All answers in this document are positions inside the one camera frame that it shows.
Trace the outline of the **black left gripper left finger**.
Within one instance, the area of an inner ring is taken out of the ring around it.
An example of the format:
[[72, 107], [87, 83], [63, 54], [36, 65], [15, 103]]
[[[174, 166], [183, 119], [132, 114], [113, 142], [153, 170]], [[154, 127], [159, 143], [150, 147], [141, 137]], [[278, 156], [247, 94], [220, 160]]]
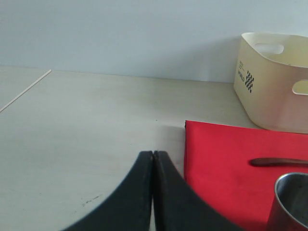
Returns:
[[117, 188], [66, 231], [148, 231], [152, 211], [153, 152], [139, 153]]

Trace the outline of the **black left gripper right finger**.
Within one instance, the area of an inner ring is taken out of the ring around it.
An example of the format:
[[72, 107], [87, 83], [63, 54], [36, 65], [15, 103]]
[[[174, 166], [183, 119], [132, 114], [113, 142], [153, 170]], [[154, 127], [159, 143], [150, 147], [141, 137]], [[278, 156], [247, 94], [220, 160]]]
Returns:
[[157, 231], [240, 231], [186, 183], [165, 151], [153, 153], [152, 194]]

